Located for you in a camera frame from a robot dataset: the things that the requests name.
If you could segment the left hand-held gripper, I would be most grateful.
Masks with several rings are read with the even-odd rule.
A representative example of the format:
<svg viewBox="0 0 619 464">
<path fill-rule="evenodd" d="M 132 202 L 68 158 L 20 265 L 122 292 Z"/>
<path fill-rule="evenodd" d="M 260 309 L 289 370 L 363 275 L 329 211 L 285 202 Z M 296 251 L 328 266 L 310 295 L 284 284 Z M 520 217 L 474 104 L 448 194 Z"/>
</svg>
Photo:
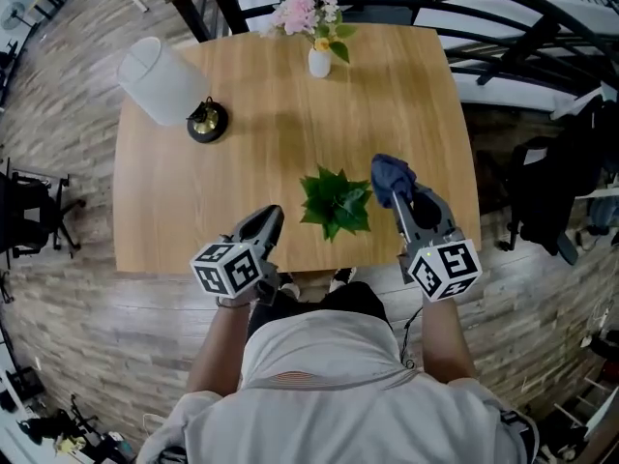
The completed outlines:
<svg viewBox="0 0 619 464">
<path fill-rule="evenodd" d="M 271 305 L 280 280 L 268 257 L 283 223 L 282 207 L 268 205 L 237 223 L 231 234 L 205 245 L 190 261 L 202 291 L 229 305 L 243 300 Z"/>
</svg>

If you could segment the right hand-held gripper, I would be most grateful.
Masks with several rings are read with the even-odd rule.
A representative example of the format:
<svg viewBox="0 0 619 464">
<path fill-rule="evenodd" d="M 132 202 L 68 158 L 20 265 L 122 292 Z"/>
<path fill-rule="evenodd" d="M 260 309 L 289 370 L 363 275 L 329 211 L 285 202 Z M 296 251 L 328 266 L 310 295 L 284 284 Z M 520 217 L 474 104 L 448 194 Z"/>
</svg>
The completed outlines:
<svg viewBox="0 0 619 464">
<path fill-rule="evenodd" d="M 398 217 L 398 228 L 409 243 L 398 256 L 404 282 L 416 282 L 425 298 L 432 303 L 469 290 L 481 276 L 482 267 L 473 241 L 465 239 L 459 229 L 436 243 L 412 243 L 415 223 L 435 233 L 449 233 L 456 228 L 446 201 L 431 188 L 416 185 L 413 216 L 410 204 L 401 193 L 392 192 L 392 203 Z"/>
</svg>

